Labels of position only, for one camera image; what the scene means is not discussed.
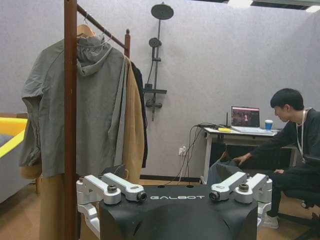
hood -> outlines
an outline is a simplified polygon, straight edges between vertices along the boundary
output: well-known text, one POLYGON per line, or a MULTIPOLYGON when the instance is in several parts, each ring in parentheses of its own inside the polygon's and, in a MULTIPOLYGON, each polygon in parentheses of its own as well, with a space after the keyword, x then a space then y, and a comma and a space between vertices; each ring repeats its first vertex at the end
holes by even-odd
POLYGON ((102 36, 79 37, 77 39, 78 73, 89 76, 98 72, 110 53, 112 46, 102 36))

man's hair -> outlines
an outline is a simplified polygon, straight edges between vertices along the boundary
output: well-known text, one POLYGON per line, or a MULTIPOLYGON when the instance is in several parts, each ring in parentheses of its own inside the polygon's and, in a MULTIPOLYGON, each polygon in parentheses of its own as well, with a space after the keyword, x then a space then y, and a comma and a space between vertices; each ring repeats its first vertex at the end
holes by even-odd
POLYGON ((301 93, 291 88, 284 88, 277 91, 270 101, 272 108, 283 108, 286 104, 293 107, 297 111, 305 108, 304 99, 302 98, 301 93))

sneaker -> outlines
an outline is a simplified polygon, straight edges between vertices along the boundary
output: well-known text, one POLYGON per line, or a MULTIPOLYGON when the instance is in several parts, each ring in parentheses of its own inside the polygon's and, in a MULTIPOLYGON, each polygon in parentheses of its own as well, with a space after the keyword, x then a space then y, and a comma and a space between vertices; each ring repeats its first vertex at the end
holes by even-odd
POLYGON ((276 216, 269 216, 268 214, 265 214, 264 222, 262 226, 266 228, 271 228, 271 229, 278 229, 279 228, 278 218, 276 216))

cup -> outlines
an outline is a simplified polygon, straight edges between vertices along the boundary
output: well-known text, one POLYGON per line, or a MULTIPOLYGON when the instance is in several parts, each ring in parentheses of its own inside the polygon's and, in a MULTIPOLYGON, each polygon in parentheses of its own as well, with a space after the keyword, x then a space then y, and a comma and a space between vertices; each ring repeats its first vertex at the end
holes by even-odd
POLYGON ((274 123, 274 121, 272 120, 265 120, 265 130, 271 130, 272 129, 272 124, 274 123))

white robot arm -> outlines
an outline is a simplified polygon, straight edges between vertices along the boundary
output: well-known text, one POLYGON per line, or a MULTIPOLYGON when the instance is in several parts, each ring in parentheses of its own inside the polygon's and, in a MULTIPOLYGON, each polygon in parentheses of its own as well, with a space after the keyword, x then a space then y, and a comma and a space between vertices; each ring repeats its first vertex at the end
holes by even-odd
POLYGON ((77 208, 84 214, 85 223, 100 239, 100 221, 97 209, 91 203, 104 201, 107 205, 116 205, 125 194, 128 201, 143 202, 147 198, 144 187, 132 184, 112 173, 102 176, 102 179, 88 175, 76 182, 77 208))
POLYGON ((231 192, 241 204, 250 204, 253 199, 258 202, 257 227, 264 222, 265 213, 271 210, 272 180, 267 175, 257 173, 248 177, 244 172, 236 172, 221 183, 213 184, 209 194, 214 202, 227 200, 231 192))

